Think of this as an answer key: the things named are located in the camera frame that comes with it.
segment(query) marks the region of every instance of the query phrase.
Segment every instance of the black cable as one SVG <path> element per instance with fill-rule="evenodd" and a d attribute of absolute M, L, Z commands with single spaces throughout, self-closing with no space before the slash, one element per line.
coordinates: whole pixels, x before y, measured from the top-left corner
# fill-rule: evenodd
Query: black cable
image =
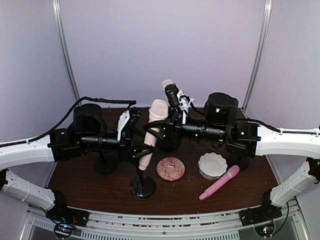
<path fill-rule="evenodd" d="M 188 102 L 190 102 L 190 97 L 186 96 L 186 95 L 181 95 L 179 101 L 185 98 Z M 195 111 L 197 114 L 200 114 L 201 116 L 204 116 L 203 112 L 199 111 L 198 109 L 196 109 L 195 105 L 193 104 L 193 102 L 190 102 L 190 106 L 192 108 L 193 111 Z"/>
<path fill-rule="evenodd" d="M 79 100 L 77 100 L 72 107 L 68 110 L 68 112 L 64 115 L 64 117 L 56 124 L 54 125 L 50 130 L 48 130 L 47 132 L 36 136 L 34 138 L 31 138 L 29 140 L 24 140 L 24 141 L 14 141 L 14 142 L 9 142 L 9 143 L 4 143 L 4 144 L 0 144 L 0 148 L 3 147 L 8 147 L 8 146 L 14 146 L 14 145 L 19 145 L 19 144 L 27 144 L 27 143 L 31 143 L 31 142 L 35 142 L 39 139 L 42 139 L 43 137 L 45 137 L 46 135 L 48 135 L 50 132 L 52 132 L 53 130 L 55 130 L 57 127 L 59 127 L 66 119 L 67 117 L 70 115 L 70 113 L 73 111 L 73 109 L 82 101 L 87 100 L 87 101 L 91 101 L 91 102 L 95 102 L 95 103 L 107 103 L 107 104 L 128 104 L 128 108 L 132 105 L 135 105 L 137 102 L 135 100 L 109 100 L 109 99 L 104 99 L 104 98 L 92 98 L 89 96 L 83 96 L 81 98 L 79 98 Z"/>
<path fill-rule="evenodd" d="M 191 116 L 189 115 L 189 113 L 186 110 L 184 110 L 184 113 L 188 118 L 191 118 Z"/>
<path fill-rule="evenodd" d="M 57 238 L 59 238 L 59 239 L 69 238 L 74 233 L 74 231 L 77 230 L 77 228 L 74 225 L 72 226 L 66 222 L 56 222 L 55 220 L 53 220 L 51 217 L 48 216 L 47 212 L 42 207 L 41 207 L 41 210 L 44 212 L 45 217 L 50 219 L 51 222 L 53 222 L 55 224 L 53 227 L 53 233 Z M 63 233 L 64 232 L 63 229 L 65 229 L 66 226 L 68 226 L 67 230 L 70 230 L 71 232 L 69 232 L 67 235 L 65 235 L 63 237 L 57 235 L 55 230 L 59 230 L 60 232 Z"/>
<path fill-rule="evenodd" d="M 278 232 L 280 232 L 280 230 L 284 227 L 284 225 L 285 225 L 285 223 L 286 223 L 286 221 L 288 219 L 288 216 L 289 216 L 289 203 L 288 202 L 286 202 L 286 206 L 287 206 L 288 210 L 286 212 L 286 216 L 285 216 L 284 222 L 282 223 L 281 227 L 275 233 L 272 234 L 272 237 L 274 235 L 276 235 Z"/>
<path fill-rule="evenodd" d="M 146 131 L 144 130 L 140 130 L 139 128 L 134 127 L 133 128 L 133 133 L 134 135 L 137 135 L 141 138 L 145 138 L 146 137 Z"/>
<path fill-rule="evenodd" d="M 119 119 L 113 124 L 112 130 L 116 132 L 116 127 L 118 126 Z"/>
<path fill-rule="evenodd" d="M 260 124 L 262 126 L 265 126 L 267 129 L 270 129 L 274 132 L 277 133 L 281 133 L 281 130 L 271 126 L 269 124 L 266 124 L 265 122 L 261 121 L 261 120 L 257 120 L 257 119 L 252 119 L 252 118 L 237 118 L 236 121 L 247 121 L 247 122 L 253 122 L 253 123 L 257 123 Z M 283 134 L 310 134 L 310 135 L 317 135 L 318 133 L 314 132 L 314 131 L 282 131 Z"/>
<path fill-rule="evenodd" d="M 218 151 L 218 148 L 214 145 L 213 142 L 211 143 L 211 146 L 212 146 L 212 148 L 213 148 L 215 151 Z"/>

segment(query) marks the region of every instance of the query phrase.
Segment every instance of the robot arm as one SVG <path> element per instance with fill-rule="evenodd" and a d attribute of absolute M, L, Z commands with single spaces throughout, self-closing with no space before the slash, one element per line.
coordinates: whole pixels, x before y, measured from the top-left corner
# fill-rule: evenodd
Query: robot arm
<path fill-rule="evenodd" d="M 68 128 L 51 131 L 50 134 L 32 141 L 32 138 L 0 144 L 0 191 L 39 206 L 51 219 L 85 226 L 89 213 L 68 208 L 63 193 L 30 183 L 10 167 L 39 162 L 61 162 L 80 157 L 87 152 L 118 152 L 128 162 L 153 152 L 153 147 L 134 140 L 133 128 L 142 113 L 133 107 L 119 118 L 118 131 L 108 131 L 102 120 L 102 109 L 96 104 L 84 104 L 73 112 L 73 123 Z"/>
<path fill-rule="evenodd" d="M 242 225 L 261 223 L 280 217 L 281 207 L 288 200 L 308 186 L 320 181 L 320 130 L 283 129 L 269 126 L 261 121 L 236 119 L 238 100 L 227 94 L 216 92 L 209 95 L 204 106 L 205 119 L 187 117 L 183 121 L 178 104 L 169 94 L 177 92 L 175 84 L 166 87 L 166 95 L 171 106 L 171 114 L 163 121 L 150 122 L 144 129 L 178 148 L 182 139 L 191 139 L 200 143 L 216 143 L 224 146 L 224 151 L 239 158 L 264 155 L 305 156 L 302 166 L 277 187 L 263 195 L 262 206 L 240 212 Z M 162 128 L 161 133 L 151 128 Z"/>

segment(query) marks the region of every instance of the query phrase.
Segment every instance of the white scalloped dish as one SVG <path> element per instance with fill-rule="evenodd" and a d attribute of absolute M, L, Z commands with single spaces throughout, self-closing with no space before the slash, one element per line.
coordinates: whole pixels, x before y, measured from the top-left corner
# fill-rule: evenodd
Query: white scalloped dish
<path fill-rule="evenodd" d="M 227 161 L 215 152 L 202 155 L 198 161 L 200 174 L 209 180 L 220 178 L 227 171 Z"/>

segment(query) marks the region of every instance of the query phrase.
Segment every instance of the white wall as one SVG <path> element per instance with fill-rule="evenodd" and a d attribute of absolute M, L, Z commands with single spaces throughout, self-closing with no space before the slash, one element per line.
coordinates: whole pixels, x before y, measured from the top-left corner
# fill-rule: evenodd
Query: white wall
<path fill-rule="evenodd" d="M 81 96 L 164 99 L 173 79 L 203 107 L 213 92 L 243 100 L 265 1 L 62 0 L 66 42 Z"/>
<path fill-rule="evenodd" d="M 320 1 L 273 1 L 270 29 L 248 111 L 276 127 L 320 124 Z M 305 157 L 270 156 L 286 180 Z M 298 196 L 313 240 L 320 236 L 320 187 Z"/>
<path fill-rule="evenodd" d="M 74 103 L 51 0 L 0 1 L 0 142 L 39 135 Z M 11 170 L 44 186 L 52 164 Z M 27 204 L 0 193 L 0 239 L 18 238 Z"/>

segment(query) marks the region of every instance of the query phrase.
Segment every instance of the brown wooden surface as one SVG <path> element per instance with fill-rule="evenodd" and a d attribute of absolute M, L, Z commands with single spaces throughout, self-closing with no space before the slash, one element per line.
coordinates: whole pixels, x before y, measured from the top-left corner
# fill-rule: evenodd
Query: brown wooden surface
<path fill-rule="evenodd" d="M 124 109 L 109 108 L 103 112 L 109 129 Z M 148 109 L 143 108 L 143 116 L 137 127 L 142 129 L 148 122 Z M 199 157 L 210 148 L 209 143 L 196 144 L 194 148 L 188 140 L 173 152 L 161 152 L 156 149 L 146 176 L 156 182 L 156 192 L 147 199 L 135 198 L 129 187 L 136 176 L 136 170 L 128 162 L 120 162 L 118 168 L 108 174 L 98 174 L 94 169 L 97 153 L 60 162 L 51 178 L 49 188 L 64 193 L 71 207 L 123 214 L 170 215 L 196 214 L 227 211 L 260 205 L 262 194 L 277 185 L 274 174 L 265 157 L 250 159 L 250 165 L 229 181 L 218 192 L 204 201 L 198 196 L 213 181 L 204 179 L 198 171 Z M 223 148 L 218 153 L 225 158 Z M 156 166 L 165 157 L 176 157 L 185 165 L 184 176 L 175 182 L 166 182 L 157 175 Z"/>

